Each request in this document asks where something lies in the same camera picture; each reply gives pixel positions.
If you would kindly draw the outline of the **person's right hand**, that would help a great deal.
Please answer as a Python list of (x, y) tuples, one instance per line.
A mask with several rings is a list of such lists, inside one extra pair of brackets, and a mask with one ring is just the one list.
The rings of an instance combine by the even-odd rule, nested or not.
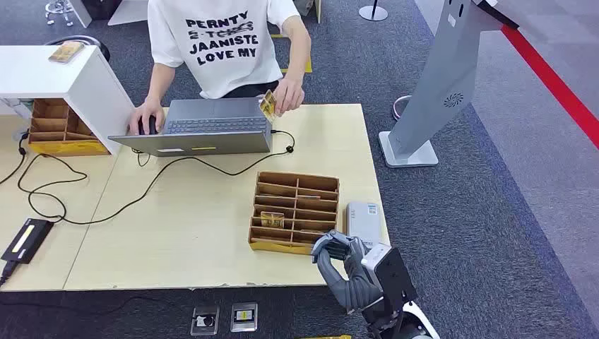
[(139, 135), (139, 123), (142, 124), (145, 135), (150, 134), (152, 128), (159, 132), (162, 130), (164, 119), (165, 115), (160, 99), (147, 97), (144, 103), (132, 112), (129, 121), (129, 133)]

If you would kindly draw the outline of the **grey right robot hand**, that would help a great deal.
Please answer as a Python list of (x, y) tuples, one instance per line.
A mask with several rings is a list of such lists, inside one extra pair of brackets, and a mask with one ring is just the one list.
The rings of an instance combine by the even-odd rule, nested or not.
[(315, 263), (319, 272), (331, 287), (338, 282), (345, 282), (337, 269), (332, 265), (331, 259), (342, 261), (346, 274), (350, 280), (361, 278), (369, 283), (369, 278), (361, 261), (367, 254), (367, 248), (358, 237), (349, 237), (338, 231), (330, 231), (320, 237), (312, 248), (312, 263)]

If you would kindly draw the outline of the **person's left hand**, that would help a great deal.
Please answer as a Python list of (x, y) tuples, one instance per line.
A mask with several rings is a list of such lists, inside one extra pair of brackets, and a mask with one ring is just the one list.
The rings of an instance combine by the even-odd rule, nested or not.
[(284, 77), (279, 80), (273, 92), (275, 98), (275, 114), (278, 117), (284, 113), (297, 109), (304, 100), (304, 91), (301, 78)]

